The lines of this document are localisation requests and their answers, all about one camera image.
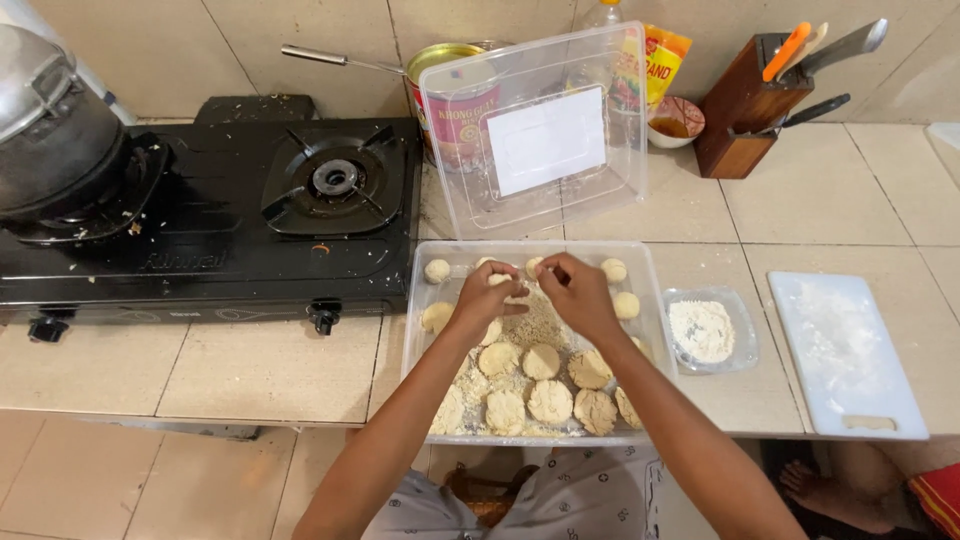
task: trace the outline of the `small plastic bowl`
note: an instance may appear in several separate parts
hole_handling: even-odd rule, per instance
[[[704,362],[689,353],[673,339],[670,327],[670,308],[678,302],[718,302],[723,305],[733,325],[733,351],[727,359],[720,362]],[[756,344],[754,324],[750,313],[743,304],[740,295],[730,287],[714,286],[692,290],[667,289],[663,291],[663,304],[666,306],[666,330],[673,343],[677,360],[687,373],[709,375],[728,373],[752,368],[759,360],[759,347]]]
[[[686,127],[687,137],[664,135],[654,129],[652,122],[657,118],[673,118]],[[680,148],[693,142],[703,132],[707,120],[696,105],[684,98],[667,96],[660,101],[657,110],[647,122],[647,140],[658,148]]]

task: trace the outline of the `knife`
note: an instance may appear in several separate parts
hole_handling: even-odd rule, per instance
[[[819,118],[828,112],[840,109],[842,105],[850,101],[850,94],[840,94],[836,97],[831,97],[826,101],[822,101],[814,106],[807,107],[804,110],[790,116],[782,123],[776,126],[771,126],[765,130],[756,132],[754,135],[763,135],[769,132],[774,131],[777,128],[791,128],[797,124],[803,124],[804,122],[809,122],[814,118]]]
[[[802,22],[797,25],[797,28],[793,29],[793,33],[783,42],[777,54],[774,55],[774,57],[770,59],[770,63],[763,68],[762,75],[764,83],[773,81],[774,75],[777,75],[777,72],[790,61],[790,57],[804,44],[806,37],[809,35],[810,23],[808,22]]]
[[[887,35],[887,19],[879,19],[843,36],[800,62],[805,76],[851,57],[874,52]]]
[[[804,44],[801,45],[800,50],[794,53],[793,56],[790,57],[790,61],[787,62],[786,65],[780,69],[780,71],[777,72],[777,77],[775,77],[774,80],[779,82],[780,77],[782,77],[784,73],[789,71],[791,67],[797,65],[804,58],[806,58],[807,55],[812,53],[813,49],[816,49],[817,45],[819,45],[820,42],[824,40],[824,37],[827,36],[828,28],[829,25],[825,22],[816,30],[814,30],[813,33],[810,34],[810,36],[806,39],[806,41],[804,41]]]

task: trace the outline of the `white paper label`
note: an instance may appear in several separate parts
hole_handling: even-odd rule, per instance
[[[607,162],[601,92],[593,88],[488,121],[500,195]]]

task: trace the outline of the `orange knife handle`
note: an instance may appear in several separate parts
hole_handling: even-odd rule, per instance
[[[763,82],[769,83],[773,81],[774,77],[777,75],[777,72],[780,71],[780,68],[784,67],[787,62],[790,61],[790,57],[793,56],[793,53],[804,44],[806,37],[810,35],[810,23],[802,22],[797,25],[797,28],[793,30],[793,34],[790,35],[783,42],[783,45],[780,47],[778,53],[770,60],[770,63],[763,68]]]

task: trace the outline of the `knife block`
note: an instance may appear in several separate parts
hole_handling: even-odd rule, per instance
[[[693,150],[702,178],[747,178],[777,136],[739,134],[776,125],[813,91],[813,79],[804,76],[799,65],[787,70],[779,82],[763,82],[763,68],[789,36],[753,36],[700,103],[707,123],[693,141]]]

